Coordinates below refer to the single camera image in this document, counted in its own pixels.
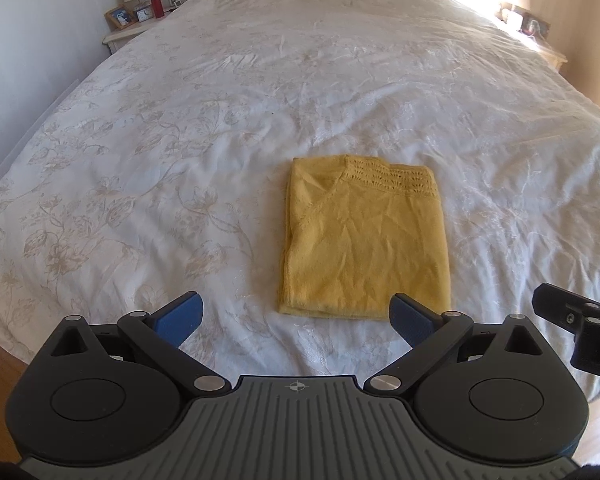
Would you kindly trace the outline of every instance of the bed sheet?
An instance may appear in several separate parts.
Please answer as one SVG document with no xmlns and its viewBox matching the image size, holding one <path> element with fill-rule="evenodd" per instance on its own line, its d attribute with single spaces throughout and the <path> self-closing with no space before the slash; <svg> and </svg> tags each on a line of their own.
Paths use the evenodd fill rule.
<svg viewBox="0 0 600 480">
<path fill-rule="evenodd" d="M 600 110 L 538 54 L 452 0 L 189 0 L 0 182 L 0 344 L 27 361 L 67 314 L 196 290 L 183 349 L 232 382 L 362 382 L 408 350 L 388 323 L 275 312 L 290 162 L 339 153 L 434 171 L 452 301 L 476 321 L 531 315 L 542 282 L 600 298 Z"/>
</svg>

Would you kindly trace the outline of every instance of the triangular cutout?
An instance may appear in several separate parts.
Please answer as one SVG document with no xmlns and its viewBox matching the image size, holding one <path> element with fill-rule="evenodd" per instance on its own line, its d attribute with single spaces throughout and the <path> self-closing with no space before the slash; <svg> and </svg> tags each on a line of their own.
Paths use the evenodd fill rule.
<svg viewBox="0 0 600 480">
<path fill-rule="evenodd" d="M 61 355 L 81 354 L 87 351 L 87 345 L 76 327 L 68 328 L 62 334 L 60 341 L 51 353 L 53 357 Z"/>
<path fill-rule="evenodd" d="M 513 329 L 505 350 L 515 354 L 542 355 L 538 343 L 534 341 L 529 330 L 524 326 L 517 326 Z"/>
</svg>

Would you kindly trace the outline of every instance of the lace knit trim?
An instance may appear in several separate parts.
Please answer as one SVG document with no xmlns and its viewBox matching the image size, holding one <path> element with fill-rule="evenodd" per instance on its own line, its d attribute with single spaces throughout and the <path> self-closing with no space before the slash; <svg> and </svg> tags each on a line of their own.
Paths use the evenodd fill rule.
<svg viewBox="0 0 600 480">
<path fill-rule="evenodd" d="M 433 172 L 426 166 L 387 164 L 374 156 L 346 156 L 343 180 L 382 191 L 439 198 Z"/>
</svg>

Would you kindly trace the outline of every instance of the floral pattern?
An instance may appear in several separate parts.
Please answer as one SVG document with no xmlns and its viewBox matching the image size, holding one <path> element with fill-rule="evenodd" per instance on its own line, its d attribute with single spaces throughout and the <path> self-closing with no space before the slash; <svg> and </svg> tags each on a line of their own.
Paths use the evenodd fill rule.
<svg viewBox="0 0 600 480">
<path fill-rule="evenodd" d="M 600 298 L 600 110 L 538 54 L 451 0 L 190 0 L 0 182 L 0 344 L 30 360 L 67 314 L 113 322 L 196 290 L 182 348 L 234 383 L 362 382 L 408 349 L 387 323 L 275 312 L 290 161 L 336 153 L 434 171 L 475 319 L 531 314 L 544 281 Z M 567 358 L 568 334 L 539 327 Z"/>
</svg>

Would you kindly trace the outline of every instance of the yellow garment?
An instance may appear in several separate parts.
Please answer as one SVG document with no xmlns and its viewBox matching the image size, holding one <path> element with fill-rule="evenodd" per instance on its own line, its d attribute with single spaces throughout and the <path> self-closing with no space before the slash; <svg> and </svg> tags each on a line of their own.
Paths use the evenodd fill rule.
<svg viewBox="0 0 600 480">
<path fill-rule="evenodd" d="M 280 312 L 388 319 L 396 292 L 438 313 L 450 309 L 432 171 L 371 156 L 295 158 L 286 192 Z"/>
</svg>

